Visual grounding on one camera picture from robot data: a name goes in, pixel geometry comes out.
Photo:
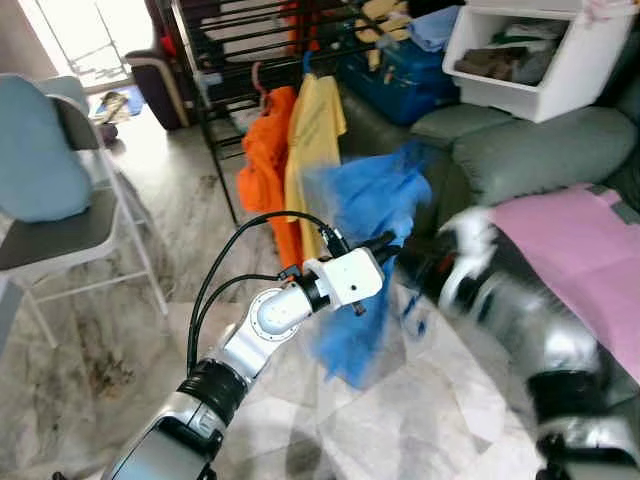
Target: sofa cushion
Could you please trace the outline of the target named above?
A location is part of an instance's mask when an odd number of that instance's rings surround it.
[[[449,148],[463,135],[512,120],[511,115],[500,110],[462,104],[425,115],[411,127],[411,133],[430,145]]]
[[[580,182],[598,183],[631,153],[636,127],[617,110],[587,107],[544,123],[518,120],[472,133],[453,147],[474,199],[494,205]]]
[[[387,155],[411,138],[407,128],[390,123],[343,84],[339,84],[338,88],[348,126],[347,132],[338,138],[343,161]]]
[[[640,145],[636,146],[631,158],[604,181],[637,212],[640,212]]]
[[[460,168],[451,161],[450,152],[432,148],[429,156],[429,162],[422,173],[431,187],[432,201],[418,205],[413,222],[413,235],[421,237],[432,237],[437,232],[439,211],[443,205],[452,201],[446,195],[451,168]]]

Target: yellow shirt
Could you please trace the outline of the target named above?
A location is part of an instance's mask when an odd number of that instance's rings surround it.
[[[302,175],[308,168],[340,165],[338,136],[346,131],[335,79],[305,75],[289,123],[284,189],[287,210],[313,213],[307,208]],[[303,258],[319,256],[323,242],[315,226],[300,220],[300,230]]]

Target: tile floor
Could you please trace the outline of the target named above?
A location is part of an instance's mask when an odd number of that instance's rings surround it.
[[[44,308],[62,341],[54,351],[21,308],[0,358],[2,480],[48,479],[55,470],[81,479],[104,466],[182,380],[192,302],[234,230],[197,128],[166,134],[147,111],[120,130],[116,163],[159,231],[145,238],[170,314],[157,312],[143,280],[54,301]],[[231,183],[241,163],[225,165]],[[40,288],[102,278],[134,261],[125,243],[119,255]],[[268,231],[257,230],[222,275],[277,268]],[[222,299],[203,347],[241,318],[259,287],[240,285]],[[396,286],[394,305],[408,295]],[[301,329],[238,411],[214,464],[219,478],[533,479],[540,460],[524,426],[530,409],[504,352],[475,329],[456,332],[426,301],[413,315],[428,317],[426,336],[415,339],[391,322],[366,391],[327,383],[309,354],[315,325]]]

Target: blue cushion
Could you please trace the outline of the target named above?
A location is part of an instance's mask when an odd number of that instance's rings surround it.
[[[23,222],[85,210],[91,181],[51,100],[21,77],[0,75],[0,105],[0,209]]]

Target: orange clothing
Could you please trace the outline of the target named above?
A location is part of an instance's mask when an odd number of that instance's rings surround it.
[[[300,8],[300,2],[294,1],[292,0],[291,2],[286,3],[285,5],[283,5],[282,7],[280,7],[280,9],[286,13],[291,13],[291,10],[297,10]],[[299,28],[294,28],[293,30],[289,30],[289,40],[294,42],[294,41],[301,41],[304,40],[304,37],[308,36],[309,34],[304,32],[304,28],[305,28],[305,24],[304,24],[304,15],[303,14],[297,14],[297,15],[292,15],[292,16],[287,16],[285,17],[287,19],[287,22],[289,23],[289,25],[297,27],[298,25],[300,25],[302,27],[302,31],[300,31],[301,29]],[[309,20],[307,21],[311,21],[311,22],[317,22],[318,21],[318,14],[317,13],[313,13],[311,14],[311,17],[309,18]],[[308,50],[311,50],[312,52],[318,51],[320,50],[320,44],[318,43],[318,41],[315,39],[315,36],[318,34],[318,27],[316,26],[312,26],[312,27],[306,27],[309,29],[309,32],[311,33],[311,41],[309,42],[309,45],[307,46]],[[294,45],[291,45],[289,47],[289,53],[291,55],[296,54],[296,53],[304,53],[305,51],[305,47],[302,43],[296,43]]]
[[[284,210],[284,171],[287,162],[287,132],[296,101],[292,87],[276,88],[269,94],[269,114],[259,117],[245,135],[242,146],[248,165],[237,176],[240,201],[246,210],[268,213]],[[298,222],[286,217],[269,219],[283,267],[302,266],[302,240]]]

